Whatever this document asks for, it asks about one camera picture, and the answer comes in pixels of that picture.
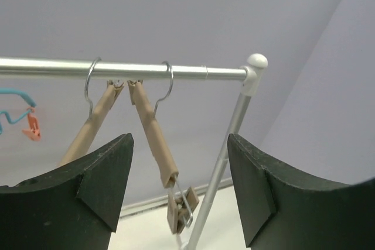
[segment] metal wire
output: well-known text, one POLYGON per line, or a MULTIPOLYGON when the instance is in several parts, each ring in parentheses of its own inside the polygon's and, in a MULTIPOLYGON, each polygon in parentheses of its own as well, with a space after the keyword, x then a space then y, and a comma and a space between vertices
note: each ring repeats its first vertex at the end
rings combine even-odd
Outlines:
POLYGON ((88 111, 88 118, 91 118, 91 115, 93 114, 93 102, 88 97, 88 85, 90 83, 91 74, 92 74, 92 72, 93 72, 93 70, 95 68, 95 65, 97 64, 98 61, 101 61, 101 57, 96 57, 95 60, 93 60, 91 66, 90 66, 90 69, 88 70, 88 75, 87 75, 87 78, 86 78, 86 82, 84 83, 84 98, 86 99, 86 101, 90 105, 90 109, 88 111))
POLYGON ((155 104, 154 117, 156 115, 156 110, 158 110, 159 103, 164 101, 165 99, 167 99, 169 97, 169 95, 171 94, 172 88, 173 88, 173 79, 175 77, 174 74, 173 74, 172 66, 167 61, 164 61, 162 64, 166 64, 166 71, 170 70, 170 72, 171 72, 171 82, 169 84, 169 89, 168 89, 168 92, 166 93, 166 95, 163 98, 157 100, 157 102, 155 104))
POLYGON ((189 212, 189 219, 186 220, 185 217, 183 218, 183 222, 185 223, 185 226, 187 228, 189 228, 192 225, 192 222, 193 222, 193 211, 192 211, 192 208, 190 207, 190 204, 189 204, 189 202, 188 202, 188 200, 187 200, 187 198, 186 198, 183 190, 180 188, 180 185, 178 183, 177 177, 175 177, 175 184, 176 184, 177 188, 179 189, 179 191, 181 193, 181 196, 182 196, 182 200, 183 200, 183 202, 184 202, 184 204, 186 206, 187 211, 189 212))

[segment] beige hanger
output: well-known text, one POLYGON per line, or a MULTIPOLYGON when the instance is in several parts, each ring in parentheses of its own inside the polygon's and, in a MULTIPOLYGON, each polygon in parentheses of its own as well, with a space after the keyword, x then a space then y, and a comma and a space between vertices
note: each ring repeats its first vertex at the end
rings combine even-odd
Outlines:
POLYGON ((199 199, 193 187, 189 187, 186 194, 181 190, 177 180, 179 173, 178 169, 166 144, 166 140, 162 134, 158 121, 155 118, 159 102, 165 100, 169 96, 173 86, 172 67, 168 62, 164 63, 166 63, 171 70, 171 85, 167 95, 156 102, 155 109, 152 109, 151 104, 147 99, 142 81, 128 81, 128 85, 131 102, 137 109, 150 150, 159 166, 162 184, 164 188, 169 188, 167 210, 169 227, 173 234, 180 234, 185 227, 191 225, 193 212, 198 206, 199 199), (173 193, 174 185, 177 185, 180 190, 180 196, 177 198, 175 198, 173 193))
POLYGON ((135 105, 148 145, 160 170, 160 178, 164 188, 175 185, 178 169, 165 141, 159 122, 154 116, 154 109, 147 99, 146 91, 141 81, 128 81, 132 105, 135 105))
POLYGON ((107 89, 93 110, 93 102, 88 97, 88 84, 91 79, 91 73, 93 72, 98 61, 101 61, 100 57, 97 57, 91 64, 85 83, 85 98, 90 104, 90 114, 81 130, 78 132, 76 138, 69 146, 59 164, 59 167, 68 164, 87 153, 88 149, 93 143, 93 140, 95 139, 96 134, 99 131, 101 124, 104 121, 104 118, 107 116, 117 97, 124 88, 124 84, 116 85, 112 80, 108 80, 107 89))

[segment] white plastic end cap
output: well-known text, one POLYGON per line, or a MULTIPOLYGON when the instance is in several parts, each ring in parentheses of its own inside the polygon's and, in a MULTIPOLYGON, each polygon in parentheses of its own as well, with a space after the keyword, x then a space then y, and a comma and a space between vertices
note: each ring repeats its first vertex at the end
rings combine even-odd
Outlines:
POLYGON ((252 54, 247 62, 253 67, 258 67, 259 69, 265 69, 268 67, 268 60, 262 54, 252 54))
POLYGON ((249 66, 242 66, 247 71, 247 77, 243 82, 241 93, 252 97, 257 92, 264 69, 268 67, 268 60, 262 54, 252 54, 247 59, 247 63, 249 66))

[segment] clothes rack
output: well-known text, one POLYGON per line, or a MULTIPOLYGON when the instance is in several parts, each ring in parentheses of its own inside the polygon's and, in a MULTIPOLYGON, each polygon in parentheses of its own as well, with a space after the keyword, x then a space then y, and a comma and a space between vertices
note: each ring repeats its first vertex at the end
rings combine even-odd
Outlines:
MULTIPOLYGON (((207 221, 216 191, 228 163, 227 138, 230 133, 238 133, 251 97, 259 85, 263 70, 267 68, 267 59, 262 54, 252 54, 247 65, 237 69, 206 66, 175 66, 174 79, 184 80, 232 80, 242 81, 242 88, 231 121, 224 137, 207 192, 203 198, 195 226, 187 246, 195 250, 207 221)), ((21 57, 0 57, 0 77, 27 78, 86 78, 92 60, 55 60, 21 57)), ((135 64, 114 61, 99 61, 92 72, 92 79, 160 80, 170 79, 168 68, 163 64, 135 64)))

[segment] hanger clip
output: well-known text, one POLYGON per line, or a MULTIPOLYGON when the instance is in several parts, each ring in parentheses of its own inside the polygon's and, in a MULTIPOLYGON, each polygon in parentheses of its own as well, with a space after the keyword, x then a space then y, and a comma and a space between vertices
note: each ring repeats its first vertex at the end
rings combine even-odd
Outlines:
MULTIPOLYGON (((194 212, 199 204, 199 198, 195 192, 195 189, 193 187, 189 187, 185 196, 191 212, 194 212)), ((178 198, 174 198, 173 193, 169 193, 167 220, 172 234, 180 234, 185 228, 188 218, 189 210, 184 203, 182 195, 180 195, 178 198)))
POLYGON ((32 141, 40 141, 40 129, 39 129, 39 122, 36 116, 32 115, 32 112, 35 112, 34 108, 29 108, 31 110, 28 113, 28 122, 30 129, 23 129, 22 132, 29 137, 32 141))
POLYGON ((137 80, 137 81, 128 80, 129 95, 130 95, 130 101, 132 105, 135 105, 134 100, 133 100, 133 93, 134 93, 134 87, 137 83, 143 84, 143 80, 137 80))
POLYGON ((120 81, 113 82, 112 80, 108 80, 107 87, 109 85, 113 85, 113 87, 115 88, 115 100, 114 101, 116 101, 117 97, 120 95, 122 89, 124 88, 124 83, 121 83, 120 81))

